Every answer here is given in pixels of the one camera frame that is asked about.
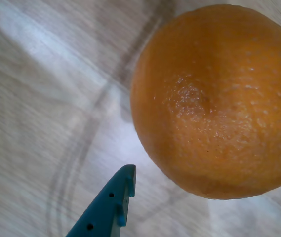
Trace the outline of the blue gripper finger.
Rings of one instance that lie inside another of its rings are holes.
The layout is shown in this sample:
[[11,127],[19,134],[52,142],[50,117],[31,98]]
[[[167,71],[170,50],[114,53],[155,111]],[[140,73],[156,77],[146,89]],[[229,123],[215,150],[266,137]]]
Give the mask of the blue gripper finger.
[[119,237],[127,224],[129,198],[135,196],[136,166],[118,170],[99,192],[68,237]]

